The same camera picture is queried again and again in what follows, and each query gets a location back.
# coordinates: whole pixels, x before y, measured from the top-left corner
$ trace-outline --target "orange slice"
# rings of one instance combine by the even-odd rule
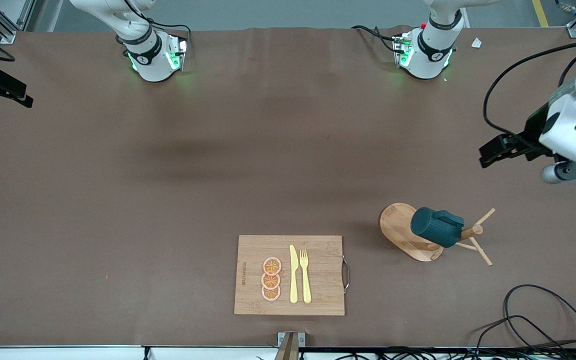
[[[263,298],[265,300],[268,301],[275,301],[277,299],[279,299],[279,296],[282,294],[282,290],[281,287],[277,287],[277,289],[265,289],[265,288],[261,288],[261,296],[263,296]]]
[[[279,287],[279,282],[281,282],[279,275],[268,275],[267,273],[261,275],[261,286],[264,289],[277,289]]]
[[[268,257],[263,262],[263,272],[267,275],[277,275],[282,270],[282,262],[276,257]]]

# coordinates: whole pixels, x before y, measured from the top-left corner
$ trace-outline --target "knife handle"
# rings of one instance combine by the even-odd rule
[[[298,299],[297,296],[297,270],[293,269],[292,273],[290,274],[290,302],[296,304]]]
[[[303,301],[306,304],[310,304],[313,301],[313,296],[311,295],[311,282],[308,280],[308,268],[301,268],[303,276]]]

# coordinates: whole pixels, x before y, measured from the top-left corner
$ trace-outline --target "wooden dowel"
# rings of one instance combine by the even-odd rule
[[[461,237],[459,238],[459,241],[462,242],[468,238],[475,237],[476,235],[481,235],[483,232],[484,228],[481,225],[475,224],[472,227],[461,231]]]
[[[489,212],[487,212],[484,216],[482,216],[480,219],[477,220],[477,222],[475,223],[475,225],[482,225],[482,223],[484,221],[486,221],[486,219],[488,219],[490,217],[490,215],[492,215],[495,212],[495,208],[493,207],[492,209],[490,209]]]
[[[460,247],[460,248],[477,251],[477,248],[475,246],[470,246],[469,244],[456,243],[455,245]]]
[[[470,241],[472,242],[472,244],[475,246],[475,248],[477,249],[477,251],[479,251],[479,255],[481,255],[481,257],[484,259],[484,262],[486,262],[487,266],[491,267],[492,266],[492,262],[489,259],[489,257],[486,255],[486,253],[484,252],[484,249],[482,249],[482,247],[480,246],[480,244],[477,242],[477,240],[475,240],[474,237],[469,237]]]

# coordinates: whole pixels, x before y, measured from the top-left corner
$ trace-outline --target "table surface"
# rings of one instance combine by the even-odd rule
[[[186,73],[148,83],[114,34],[17,35],[1,67],[35,101],[0,98],[0,345],[259,346],[305,331],[310,346],[472,346],[515,285],[576,307],[576,183],[542,183],[546,158],[478,162],[498,134],[482,120],[491,82],[569,43],[564,29],[465,29],[433,80],[356,30],[192,41]],[[491,119],[521,130],[574,55],[510,73]],[[466,223],[496,208],[479,237],[494,266],[462,248],[410,259],[378,225],[397,202]],[[345,316],[233,314],[238,235],[269,234],[343,236]],[[510,312],[576,338],[574,315],[538,291]],[[499,326],[483,345],[519,343]]]

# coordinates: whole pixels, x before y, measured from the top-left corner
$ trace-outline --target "mug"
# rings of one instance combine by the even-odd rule
[[[462,236],[464,219],[446,210],[421,207],[410,221],[412,233],[444,248],[454,246]]]

